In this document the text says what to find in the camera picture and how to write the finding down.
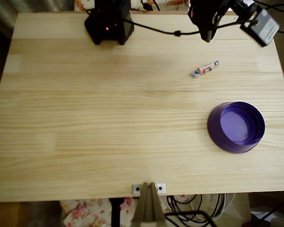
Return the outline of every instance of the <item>black device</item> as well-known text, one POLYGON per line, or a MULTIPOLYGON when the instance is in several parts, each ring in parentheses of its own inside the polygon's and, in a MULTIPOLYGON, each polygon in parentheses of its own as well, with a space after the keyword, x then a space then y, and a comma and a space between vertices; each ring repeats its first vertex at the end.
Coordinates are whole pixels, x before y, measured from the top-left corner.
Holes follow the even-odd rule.
POLYGON ((88 9, 89 17, 85 20, 85 28, 95 44, 102 40, 117 40, 124 45, 133 32, 130 0, 95 0, 95 8, 88 9))
POLYGON ((209 43, 229 8, 239 16, 237 21, 249 20, 257 13, 247 26, 242 24, 240 28, 261 46, 268 45, 280 28, 265 9, 255 4, 248 6, 242 0, 190 0, 188 16, 198 26, 201 38, 209 43))
MULTIPOLYGON (((237 22, 248 20, 248 24, 242 22, 240 28, 261 46, 268 45, 279 30, 280 26, 265 9, 255 4, 248 6, 242 0, 190 0, 188 16, 198 26, 201 38, 209 43, 229 8, 239 16, 237 22)), ((133 32, 130 9, 130 0, 95 0, 95 8, 87 10, 89 17, 85 21, 94 43, 117 40, 124 44, 133 32)), ((181 32, 166 34, 180 36, 181 32)))

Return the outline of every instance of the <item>purple plastic bowl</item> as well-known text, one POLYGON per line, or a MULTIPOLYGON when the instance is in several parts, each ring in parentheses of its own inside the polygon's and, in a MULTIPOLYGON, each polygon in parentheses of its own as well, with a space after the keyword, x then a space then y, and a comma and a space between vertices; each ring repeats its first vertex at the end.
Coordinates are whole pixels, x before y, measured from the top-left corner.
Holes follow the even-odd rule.
POLYGON ((265 132, 264 119, 254 106, 244 102, 223 103, 208 117, 212 140, 223 150, 241 154, 253 149, 265 132))

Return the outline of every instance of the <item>metal clamp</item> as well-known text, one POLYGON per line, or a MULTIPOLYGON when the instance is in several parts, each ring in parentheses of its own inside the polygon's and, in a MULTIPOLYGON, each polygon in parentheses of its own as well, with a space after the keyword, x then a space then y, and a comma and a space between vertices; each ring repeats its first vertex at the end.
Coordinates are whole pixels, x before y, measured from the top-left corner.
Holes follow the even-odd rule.
MULTIPOLYGON (((155 183, 157 194, 166 194, 165 183, 155 183)), ((142 189, 142 184, 133 184, 133 194, 140 195, 142 189)))

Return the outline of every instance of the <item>wooden table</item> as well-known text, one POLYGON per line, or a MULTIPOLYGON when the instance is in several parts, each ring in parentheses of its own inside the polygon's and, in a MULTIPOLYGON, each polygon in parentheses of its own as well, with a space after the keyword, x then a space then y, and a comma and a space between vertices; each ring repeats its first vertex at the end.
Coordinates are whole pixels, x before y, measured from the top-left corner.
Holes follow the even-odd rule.
MULTIPOLYGON (((135 27, 96 46, 86 14, 19 14, 0 85, 0 201, 123 197, 135 183, 167 194, 284 190, 284 78, 275 44, 239 26, 209 44, 135 27), (220 60, 212 72, 189 74, 220 60), (250 152, 218 148, 210 111, 245 101, 266 132, 250 152)), ((194 31, 185 15, 134 15, 194 31)), ((226 16, 222 24, 235 21, 226 16)))

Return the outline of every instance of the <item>floral fabric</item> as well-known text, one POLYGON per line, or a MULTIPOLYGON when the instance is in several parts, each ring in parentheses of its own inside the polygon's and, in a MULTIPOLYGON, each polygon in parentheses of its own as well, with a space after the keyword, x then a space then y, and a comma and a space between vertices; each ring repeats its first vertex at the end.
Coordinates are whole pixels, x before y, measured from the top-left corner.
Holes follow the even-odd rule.
MULTIPOLYGON (((187 200, 186 195, 176 196, 178 201, 187 200)), ((159 201, 164 213, 169 212, 165 196, 159 201)), ((125 198, 120 205, 120 226, 130 227, 138 200, 125 198)), ((66 227, 109 227, 111 226, 112 206, 109 199, 60 201, 63 211, 68 214, 63 223, 66 227)))
MULTIPOLYGON (((143 0, 143 2, 147 2, 151 5, 154 4, 153 0, 143 0)), ((188 3, 189 0, 156 0, 156 2, 159 4, 159 7, 168 7, 168 6, 176 6, 176 5, 183 5, 185 3, 188 3)), ((95 7, 94 0, 74 0, 75 3, 75 11, 80 10, 86 10, 91 9, 95 7)), ((131 6, 132 8, 141 8, 143 9, 143 6, 141 4, 140 0, 131 0, 131 6)))

